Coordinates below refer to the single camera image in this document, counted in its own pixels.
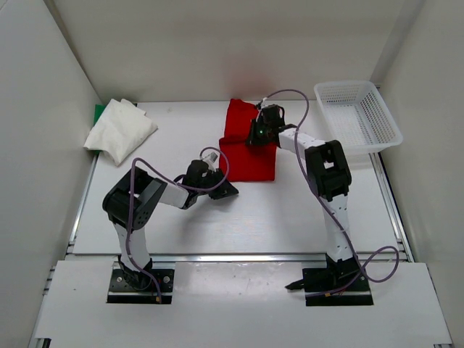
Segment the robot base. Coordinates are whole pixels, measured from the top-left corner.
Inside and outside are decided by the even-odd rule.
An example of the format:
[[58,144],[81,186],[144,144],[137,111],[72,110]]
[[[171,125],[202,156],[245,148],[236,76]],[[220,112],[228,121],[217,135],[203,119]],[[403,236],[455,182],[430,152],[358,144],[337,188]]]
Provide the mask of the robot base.
[[314,278],[324,272],[325,268],[305,268],[303,269],[304,292],[306,297],[306,306],[371,306],[374,304],[370,292],[369,282],[364,277],[359,277],[345,291],[331,296],[311,297],[310,294],[330,291],[342,287],[349,281],[349,278],[343,283],[338,281],[334,284],[332,278],[319,279],[317,283],[311,283]]
[[[159,283],[161,288],[162,304],[170,305],[173,300],[173,269],[152,269],[149,271]],[[153,283],[142,291],[135,290],[124,280],[124,272],[120,268],[113,268],[109,281],[107,303],[141,303],[146,305],[159,305],[160,298]]]

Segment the plastic laundry basket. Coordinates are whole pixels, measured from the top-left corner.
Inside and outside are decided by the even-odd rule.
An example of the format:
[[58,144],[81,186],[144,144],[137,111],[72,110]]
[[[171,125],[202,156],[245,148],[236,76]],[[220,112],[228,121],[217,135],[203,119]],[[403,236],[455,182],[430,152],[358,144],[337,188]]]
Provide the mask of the plastic laundry basket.
[[318,83],[314,92],[332,136],[341,142],[347,155],[379,152],[403,141],[373,83]]

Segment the white wall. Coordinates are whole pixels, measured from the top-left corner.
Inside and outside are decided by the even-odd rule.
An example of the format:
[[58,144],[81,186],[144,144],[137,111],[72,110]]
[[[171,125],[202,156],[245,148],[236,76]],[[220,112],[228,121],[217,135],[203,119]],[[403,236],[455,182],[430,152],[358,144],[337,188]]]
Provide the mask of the white wall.
[[314,98],[318,82],[383,76],[387,67],[377,63],[403,4],[411,3],[410,16],[421,1],[54,2],[100,97],[153,102],[253,98],[285,87]]
[[464,347],[464,1],[428,0],[381,88],[405,140],[383,156],[417,260]]
[[0,9],[0,347],[26,347],[63,257],[99,100],[40,0]]

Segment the white towel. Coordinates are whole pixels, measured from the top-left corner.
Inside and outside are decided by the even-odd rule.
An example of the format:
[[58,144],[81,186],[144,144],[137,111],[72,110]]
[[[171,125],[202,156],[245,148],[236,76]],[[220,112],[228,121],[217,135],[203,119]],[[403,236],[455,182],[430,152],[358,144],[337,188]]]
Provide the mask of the white towel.
[[130,101],[111,99],[95,126],[91,129],[84,148],[102,150],[116,165],[158,129],[146,112]]

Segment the folded red cloth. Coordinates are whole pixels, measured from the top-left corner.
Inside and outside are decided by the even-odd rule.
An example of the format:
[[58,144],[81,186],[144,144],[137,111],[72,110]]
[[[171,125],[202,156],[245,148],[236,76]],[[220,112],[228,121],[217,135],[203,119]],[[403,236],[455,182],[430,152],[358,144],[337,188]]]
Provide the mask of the folded red cloth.
[[[251,121],[258,111],[253,104],[240,99],[231,99],[225,119],[224,138],[219,147],[227,156],[231,166],[228,180],[273,181],[276,176],[276,145],[247,146]],[[225,173],[225,160],[219,159],[219,168]]]

